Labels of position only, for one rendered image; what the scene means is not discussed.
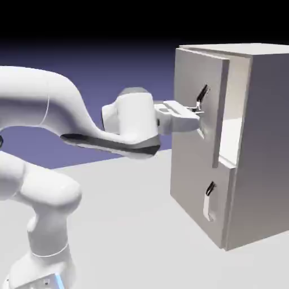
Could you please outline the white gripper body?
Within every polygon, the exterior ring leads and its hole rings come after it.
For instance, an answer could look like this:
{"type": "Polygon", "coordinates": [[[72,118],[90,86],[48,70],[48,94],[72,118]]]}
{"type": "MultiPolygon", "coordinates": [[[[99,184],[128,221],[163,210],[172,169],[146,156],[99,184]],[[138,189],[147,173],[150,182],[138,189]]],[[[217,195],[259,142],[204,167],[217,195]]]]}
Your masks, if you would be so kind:
{"type": "Polygon", "coordinates": [[[169,131],[192,132],[199,129],[200,117],[175,100],[166,100],[164,105],[170,112],[169,131]]]}

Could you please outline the grey cabinet door with handle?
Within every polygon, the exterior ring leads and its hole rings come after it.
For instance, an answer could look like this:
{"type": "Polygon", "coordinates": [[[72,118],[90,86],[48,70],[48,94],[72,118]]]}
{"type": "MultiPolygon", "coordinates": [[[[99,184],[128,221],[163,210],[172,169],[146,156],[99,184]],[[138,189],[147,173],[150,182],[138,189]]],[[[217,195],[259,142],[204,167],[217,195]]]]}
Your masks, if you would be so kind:
{"type": "Polygon", "coordinates": [[[217,168],[222,121],[225,108],[229,59],[188,49],[177,49],[174,71],[174,98],[187,107],[195,107],[196,99],[207,84],[210,91],[202,102],[203,139],[197,130],[174,133],[172,166],[200,165],[217,168]]]}

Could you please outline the grey cabinet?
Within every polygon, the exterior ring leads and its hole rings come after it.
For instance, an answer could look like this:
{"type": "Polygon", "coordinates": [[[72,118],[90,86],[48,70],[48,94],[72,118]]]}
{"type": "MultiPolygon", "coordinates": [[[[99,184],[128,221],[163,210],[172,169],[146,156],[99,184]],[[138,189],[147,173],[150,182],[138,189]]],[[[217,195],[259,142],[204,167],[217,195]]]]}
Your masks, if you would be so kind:
{"type": "Polygon", "coordinates": [[[235,173],[222,249],[289,231],[289,45],[179,48],[230,61],[218,163],[232,163],[235,173]]]}

